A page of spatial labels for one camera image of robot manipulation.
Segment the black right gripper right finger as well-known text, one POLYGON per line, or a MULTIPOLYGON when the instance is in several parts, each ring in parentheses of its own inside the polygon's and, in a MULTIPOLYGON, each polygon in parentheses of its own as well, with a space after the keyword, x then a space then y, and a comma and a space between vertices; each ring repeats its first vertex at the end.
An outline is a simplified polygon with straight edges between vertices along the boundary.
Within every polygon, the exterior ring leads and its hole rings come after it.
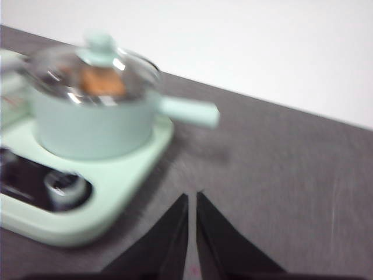
POLYGON ((196 195, 196 242, 203 279, 270 279, 286 270, 246 239, 202 192, 196 195))

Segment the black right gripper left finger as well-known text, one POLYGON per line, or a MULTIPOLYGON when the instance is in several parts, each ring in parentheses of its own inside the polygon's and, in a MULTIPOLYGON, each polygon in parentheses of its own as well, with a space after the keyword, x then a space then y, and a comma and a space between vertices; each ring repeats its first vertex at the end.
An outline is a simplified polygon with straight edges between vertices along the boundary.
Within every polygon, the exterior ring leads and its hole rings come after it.
POLYGON ((154 226, 109 263, 105 279, 182 279, 188 248, 188 196, 182 194, 154 226))

